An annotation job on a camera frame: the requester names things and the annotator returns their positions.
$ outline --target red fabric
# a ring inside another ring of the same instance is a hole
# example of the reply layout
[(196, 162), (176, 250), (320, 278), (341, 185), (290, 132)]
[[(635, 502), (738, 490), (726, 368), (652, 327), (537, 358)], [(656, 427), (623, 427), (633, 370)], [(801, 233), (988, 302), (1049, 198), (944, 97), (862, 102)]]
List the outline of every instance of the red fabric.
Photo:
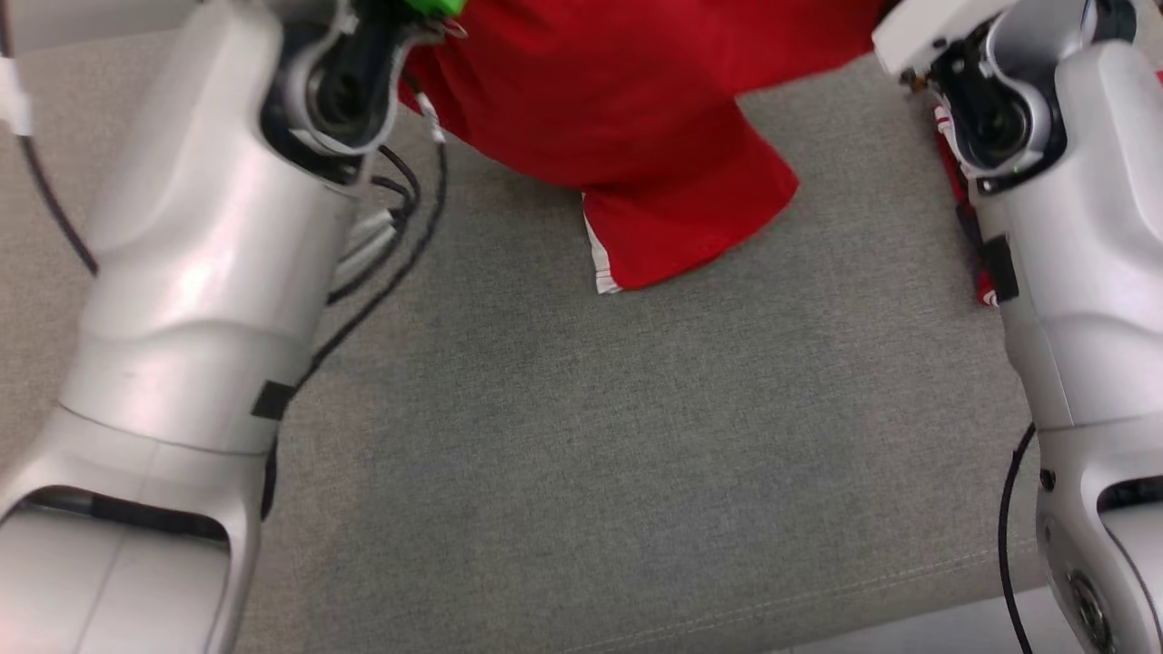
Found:
[[(937, 126), (943, 121), (949, 121), (950, 119), (937, 120)], [(937, 142), (937, 154), (941, 155), (941, 164), (944, 165), (946, 175), (949, 177), (949, 184), (952, 186), (952, 197), (957, 200), (958, 205), (968, 205), (969, 202), (969, 180), (965, 179), (965, 173), (961, 170), (961, 162), (957, 161), (957, 155), (952, 154), (952, 149), (949, 147), (949, 141), (946, 140), (946, 135), (941, 131), (933, 133), (934, 138)]]
[(408, 67), (454, 134), (586, 193), (619, 285), (705, 263), (769, 222), (792, 171), (740, 93), (871, 48), (882, 0), (471, 0)]

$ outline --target black cable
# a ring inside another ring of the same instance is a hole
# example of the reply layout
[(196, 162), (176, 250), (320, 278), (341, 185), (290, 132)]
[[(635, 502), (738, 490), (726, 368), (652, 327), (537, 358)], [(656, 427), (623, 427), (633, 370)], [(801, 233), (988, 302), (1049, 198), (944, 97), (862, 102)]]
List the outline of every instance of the black cable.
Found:
[(97, 260), (93, 257), (93, 253), (88, 251), (88, 248), (85, 247), (85, 241), (81, 240), (80, 234), (78, 234), (77, 229), (73, 228), (64, 207), (62, 207), (60, 202), (57, 201), (57, 197), (52, 192), (52, 185), (49, 184), (49, 179), (44, 175), (44, 169), (41, 166), (41, 157), (36, 152), (36, 145), (33, 144), (33, 137), (17, 136), (16, 141), (20, 143), (20, 149), (24, 154), (24, 163), (28, 164), (28, 173), (33, 178), (33, 184), (36, 185), (37, 193), (41, 194), (41, 200), (44, 201), (44, 206), (49, 209), (49, 215), (52, 216), (52, 221), (57, 223), (57, 227), (60, 229), (60, 233), (64, 234), (65, 240), (69, 241), (73, 251), (77, 253), (77, 257), (85, 264), (85, 268), (88, 269), (90, 273), (95, 276), (98, 272)]
[[(15, 47), (12, 41), (8, 1), (0, 0), (0, 57), (10, 59), (13, 58), (14, 52)], [(69, 220), (69, 215), (65, 213), (64, 207), (62, 207), (60, 202), (57, 200), (57, 196), (52, 191), (52, 185), (49, 183), (49, 177), (44, 173), (44, 166), (41, 165), (41, 157), (36, 151), (36, 144), (33, 143), (33, 137), (28, 135), (17, 135), (16, 141), (20, 143), (20, 151), (24, 156), (24, 164), (28, 166), (28, 173), (33, 178), (36, 192), (41, 196), (41, 200), (44, 202), (45, 208), (49, 209), (49, 215), (52, 216), (52, 221), (57, 223), (60, 233), (64, 234), (73, 251), (77, 253), (78, 258), (80, 258), (81, 263), (85, 264), (85, 268), (87, 268), (91, 273), (97, 275), (97, 260), (93, 258), (93, 254), (85, 247), (85, 242), (81, 241), (80, 235), (77, 234), (77, 229), (73, 228), (72, 222)]]
[(1026, 628), (1021, 625), (1021, 616), (1018, 614), (1018, 600), (1014, 599), (1014, 584), (1009, 578), (1009, 554), (1006, 547), (1006, 532), (1009, 527), (1009, 500), (1014, 492), (1014, 482), (1018, 479), (1018, 470), (1021, 468), (1021, 460), (1026, 456), (1029, 442), (1034, 440), (1036, 428), (1030, 422), (1022, 435), (1018, 449), (1009, 460), (1009, 472), (1006, 474), (1006, 484), (1001, 489), (1001, 511), (998, 514), (998, 566), (1001, 569), (1001, 592), (1006, 596), (1006, 609), (1009, 610), (1009, 621), (1014, 625), (1014, 635), (1018, 637), (1018, 645), (1022, 654), (1033, 654), (1029, 647), (1029, 639), (1026, 637)]
[(408, 189), (405, 189), (401, 184), (393, 179), (388, 179), (387, 177), (377, 176), (371, 178), (372, 184), (395, 191), (404, 198), (404, 206), (392, 212), (393, 218), (397, 219), (395, 235), (392, 237), (392, 241), (388, 242), (388, 244), (385, 246), (378, 255), (376, 255), (376, 258), (361, 270), (355, 278), (335, 291), (331, 291), (331, 293), (327, 296), (327, 306), (341, 303), (355, 294), (365, 283), (368, 283), (369, 279), (374, 277), (376, 273), (384, 268), (384, 264), (386, 264), (387, 261), (392, 258), (392, 255), (395, 254), (395, 250), (399, 249), (400, 241), (404, 240), (404, 235), (407, 233), (409, 219), (420, 207), (420, 199), (422, 196), (420, 190), (420, 179), (416, 177), (416, 173), (413, 172), (412, 168), (408, 166), (408, 164), (405, 163), (405, 161), (387, 145), (380, 145), (379, 151), (392, 162), (401, 175), (404, 175), (404, 178), (408, 182), (408, 186), (412, 187), (412, 191), (409, 192)]
[(274, 442), (271, 450), (266, 453), (266, 465), (263, 468), (263, 497), (258, 505), (258, 516), (263, 520), (271, 514), (274, 509), (274, 486), (279, 482), (279, 434), (274, 433)]
[(8, 0), (0, 0), (0, 57), (14, 58), (16, 48), (12, 44), (12, 29), (8, 26)]
[(408, 186), (412, 187), (413, 201), (415, 201), (416, 206), (419, 206), (420, 201), (423, 200), (424, 197), (423, 192), (420, 190), (420, 178), (416, 177), (416, 173), (412, 171), (412, 168), (408, 166), (408, 164), (402, 158), (400, 158), (400, 155), (397, 155), (387, 145), (380, 145), (379, 154), (387, 157), (387, 161), (392, 162), (392, 165), (395, 166), (395, 170), (400, 171), (400, 175), (402, 175), (404, 179), (407, 180)]
[(374, 312), (379, 307), (379, 305), (383, 304), (383, 301), (387, 299), (387, 297), (391, 296), (393, 291), (395, 291), (395, 289), (400, 285), (400, 283), (404, 282), (404, 279), (408, 276), (408, 273), (412, 272), (412, 270), (416, 266), (416, 263), (420, 261), (420, 257), (424, 254), (424, 250), (428, 249), (428, 244), (431, 242), (433, 236), (436, 235), (436, 227), (440, 225), (441, 214), (444, 213), (444, 202), (448, 197), (447, 149), (448, 145), (445, 143), (436, 144), (436, 157), (440, 166), (440, 172), (438, 172), (440, 177), (436, 183), (436, 200), (435, 204), (433, 205), (431, 212), (428, 215), (428, 225), (424, 227), (424, 233), (420, 235), (420, 239), (413, 247), (412, 253), (408, 255), (408, 260), (404, 262), (404, 265), (401, 265), (399, 270), (395, 271), (392, 278), (388, 279), (387, 284), (383, 289), (377, 291), (376, 294), (372, 296), (370, 300), (368, 300), (368, 304), (365, 304), (358, 312), (356, 312), (356, 314), (351, 317), (350, 320), (344, 322), (343, 327), (340, 327), (340, 329), (335, 333), (335, 335), (328, 339), (328, 341), (323, 343), (321, 348), (319, 348), (319, 350), (315, 353), (315, 356), (312, 357), (311, 368), (307, 369), (307, 374), (304, 375), (302, 379), (299, 381), (299, 385), (295, 386), (294, 390), (295, 394), (298, 394), (299, 391), (301, 391), (302, 388), (307, 384), (307, 382), (309, 382), (311, 378), (315, 375), (315, 372), (319, 371), (319, 369), (323, 365), (323, 362), (327, 361), (327, 357), (330, 356), (336, 349), (338, 349), (338, 347), (342, 346), (344, 341), (347, 341), (348, 337), (351, 336), (351, 334), (359, 328), (361, 325), (363, 325), (364, 320), (368, 320), (368, 317), (370, 317), (372, 312)]

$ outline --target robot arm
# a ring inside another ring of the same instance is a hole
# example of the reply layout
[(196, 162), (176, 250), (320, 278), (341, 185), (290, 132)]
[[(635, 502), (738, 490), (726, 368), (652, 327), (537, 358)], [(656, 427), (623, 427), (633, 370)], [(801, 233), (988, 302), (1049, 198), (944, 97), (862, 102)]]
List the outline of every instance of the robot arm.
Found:
[(408, 47), (440, 36), (424, 9), (456, 5), (414, 3), (191, 15), (91, 216), (57, 406), (0, 476), (0, 651), (233, 648), (369, 155)]
[(1163, 652), (1163, 88), (1126, 3), (911, 0), (882, 63), (954, 116), (1039, 427), (1036, 533), (1087, 652)]

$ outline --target gray couch cushion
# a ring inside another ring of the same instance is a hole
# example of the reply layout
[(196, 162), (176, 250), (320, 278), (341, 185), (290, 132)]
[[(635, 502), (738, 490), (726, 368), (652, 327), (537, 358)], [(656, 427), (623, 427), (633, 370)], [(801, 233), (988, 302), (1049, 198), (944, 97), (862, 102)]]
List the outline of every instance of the gray couch cushion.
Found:
[[(22, 62), (81, 220), (171, 38)], [(241, 652), (758, 652), (999, 592), (1029, 418), (928, 119), (871, 58), (743, 104), (802, 178), (792, 208), (612, 298), (576, 193), (451, 147), (434, 247), (288, 414)], [(415, 120), (395, 143), (430, 183)], [(87, 280), (8, 141), (0, 190), (3, 460)]]

